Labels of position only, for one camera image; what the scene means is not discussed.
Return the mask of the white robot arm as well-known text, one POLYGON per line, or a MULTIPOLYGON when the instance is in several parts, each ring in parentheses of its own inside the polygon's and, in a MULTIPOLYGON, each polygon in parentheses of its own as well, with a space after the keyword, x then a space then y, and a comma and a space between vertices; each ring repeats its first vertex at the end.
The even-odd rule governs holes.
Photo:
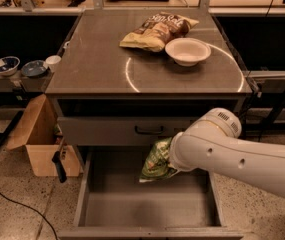
POLYGON ((215 108, 185 131, 169 149, 169 161, 179 171, 200 168, 285 198, 285 145, 241 140, 239 119, 215 108))

